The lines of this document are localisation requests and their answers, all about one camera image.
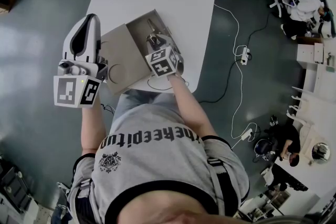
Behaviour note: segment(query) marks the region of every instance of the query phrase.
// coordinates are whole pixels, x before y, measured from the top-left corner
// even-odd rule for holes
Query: black crest logo
[[[121,157],[118,156],[118,152],[113,154],[103,154],[103,158],[99,161],[99,168],[101,171],[110,173],[112,170],[115,171],[120,165]]]

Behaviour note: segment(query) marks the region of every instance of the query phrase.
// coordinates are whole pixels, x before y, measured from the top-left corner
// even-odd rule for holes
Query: black neckline
[[[218,214],[215,200],[205,191],[184,182],[158,180],[131,187],[119,194],[110,204],[105,214],[105,223],[117,223],[117,217],[124,206],[135,197],[154,190],[171,190],[191,196],[212,215]]]

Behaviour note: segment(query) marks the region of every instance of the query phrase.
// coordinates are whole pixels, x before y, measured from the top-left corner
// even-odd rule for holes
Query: shirt sleeve
[[[224,168],[230,176],[231,184],[240,199],[245,201],[249,193],[249,179],[247,173],[238,158],[232,151],[229,143],[218,136],[205,136],[202,138],[204,150],[208,158],[215,158],[222,161]]]
[[[73,166],[74,177],[67,196],[68,208],[76,223],[101,223],[93,191],[91,175],[95,154],[81,156]]]

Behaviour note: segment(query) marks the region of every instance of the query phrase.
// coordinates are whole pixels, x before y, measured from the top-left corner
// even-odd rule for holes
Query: neck
[[[206,213],[194,198],[169,190],[156,190],[131,200],[121,210],[118,224],[160,223],[182,212]]]

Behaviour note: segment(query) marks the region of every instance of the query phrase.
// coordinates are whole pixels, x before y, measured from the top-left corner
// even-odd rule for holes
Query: power strip
[[[243,50],[243,54],[241,55],[242,59],[240,61],[240,63],[245,66],[247,65],[247,61],[248,61],[248,53],[250,52],[250,49],[248,49],[247,47],[244,47],[244,50]]]

